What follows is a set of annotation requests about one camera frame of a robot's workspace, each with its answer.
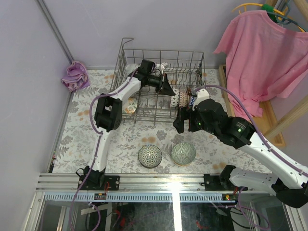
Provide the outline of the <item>brown lattice patterned bowl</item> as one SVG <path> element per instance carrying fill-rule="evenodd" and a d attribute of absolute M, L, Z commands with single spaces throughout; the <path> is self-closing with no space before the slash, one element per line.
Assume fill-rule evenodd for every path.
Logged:
<path fill-rule="evenodd" d="M 188 106 L 189 101 L 190 101 L 190 96 L 187 94 L 187 92 L 180 91 L 179 107 Z"/>

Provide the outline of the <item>white bowl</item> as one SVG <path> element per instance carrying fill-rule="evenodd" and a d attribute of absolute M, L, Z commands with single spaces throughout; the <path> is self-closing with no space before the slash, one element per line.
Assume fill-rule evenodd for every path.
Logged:
<path fill-rule="evenodd" d="M 177 88 L 173 88 L 174 96 L 171 97 L 170 108 L 178 107 L 180 103 L 180 91 Z"/>

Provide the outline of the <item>blue zigzag bowl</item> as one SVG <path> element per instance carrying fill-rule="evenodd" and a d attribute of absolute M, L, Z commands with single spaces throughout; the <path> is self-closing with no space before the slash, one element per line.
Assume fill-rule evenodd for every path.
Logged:
<path fill-rule="evenodd" d="M 191 96 L 188 102 L 188 107 L 193 107 L 196 99 L 197 99 L 196 97 Z"/>

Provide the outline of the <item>red diamond patterned bowl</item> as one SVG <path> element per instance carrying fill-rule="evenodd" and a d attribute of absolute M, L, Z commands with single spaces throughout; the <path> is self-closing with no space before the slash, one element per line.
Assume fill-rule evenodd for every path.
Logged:
<path fill-rule="evenodd" d="M 191 90 L 191 88 L 187 88 L 186 93 L 191 97 L 191 96 L 192 96 L 192 90 Z"/>

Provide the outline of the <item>yellow floral bowl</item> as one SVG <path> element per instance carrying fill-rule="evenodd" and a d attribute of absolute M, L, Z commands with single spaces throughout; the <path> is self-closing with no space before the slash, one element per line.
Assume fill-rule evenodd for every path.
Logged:
<path fill-rule="evenodd" d="M 137 109 L 138 101 L 136 98 L 128 98 L 122 107 L 123 114 L 133 114 Z"/>

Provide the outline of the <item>black patterned bowl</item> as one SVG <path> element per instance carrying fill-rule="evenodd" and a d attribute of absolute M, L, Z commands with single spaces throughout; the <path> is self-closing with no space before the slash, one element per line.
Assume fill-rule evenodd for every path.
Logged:
<path fill-rule="evenodd" d="M 138 161 L 145 168 L 155 168 L 162 161 L 162 152 L 155 145 L 145 145 L 138 151 Z"/>

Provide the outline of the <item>pink scale patterned bowl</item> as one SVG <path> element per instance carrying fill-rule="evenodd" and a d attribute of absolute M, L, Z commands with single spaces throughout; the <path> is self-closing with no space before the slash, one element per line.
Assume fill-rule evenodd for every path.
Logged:
<path fill-rule="evenodd" d="M 170 97 L 159 97 L 158 99 L 158 107 L 161 109 L 169 109 L 170 108 L 170 102 L 171 98 Z"/>

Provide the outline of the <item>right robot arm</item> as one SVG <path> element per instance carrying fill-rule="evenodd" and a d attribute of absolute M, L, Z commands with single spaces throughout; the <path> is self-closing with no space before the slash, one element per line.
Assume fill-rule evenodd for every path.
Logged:
<path fill-rule="evenodd" d="M 226 165 L 219 175 L 220 186 L 230 190 L 237 186 L 268 192 L 282 203 L 301 208 L 308 202 L 308 168 L 297 164 L 272 145 L 254 126 L 241 117 L 231 117 L 221 104 L 207 99 L 196 107 L 180 107 L 173 122 L 178 133 L 206 131 L 225 145 L 245 152 L 258 160 L 271 173 L 260 173 Z"/>

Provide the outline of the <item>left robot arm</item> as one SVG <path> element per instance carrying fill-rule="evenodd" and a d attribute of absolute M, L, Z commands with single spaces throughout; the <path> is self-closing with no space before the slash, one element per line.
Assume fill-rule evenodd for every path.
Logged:
<path fill-rule="evenodd" d="M 93 130 L 98 134 L 96 147 L 89 163 L 89 172 L 104 172 L 107 165 L 110 138 L 122 121 L 123 105 L 145 86 L 154 87 L 155 92 L 175 96 L 164 72 L 168 63 L 155 64 L 143 59 L 126 80 L 114 91 L 101 94 L 90 104 L 89 116 Z"/>

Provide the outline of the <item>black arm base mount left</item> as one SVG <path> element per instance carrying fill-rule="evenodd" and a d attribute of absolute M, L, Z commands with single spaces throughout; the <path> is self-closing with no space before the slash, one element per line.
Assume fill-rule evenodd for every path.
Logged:
<path fill-rule="evenodd" d="M 84 184 L 81 186 L 81 190 L 99 190 L 99 191 L 118 191 L 120 185 L 120 176 L 105 175 L 104 171 L 91 170 L 89 166 L 85 168 L 79 168 L 76 171 L 76 175 L 79 177 L 78 187 L 82 184 L 86 176 Z"/>

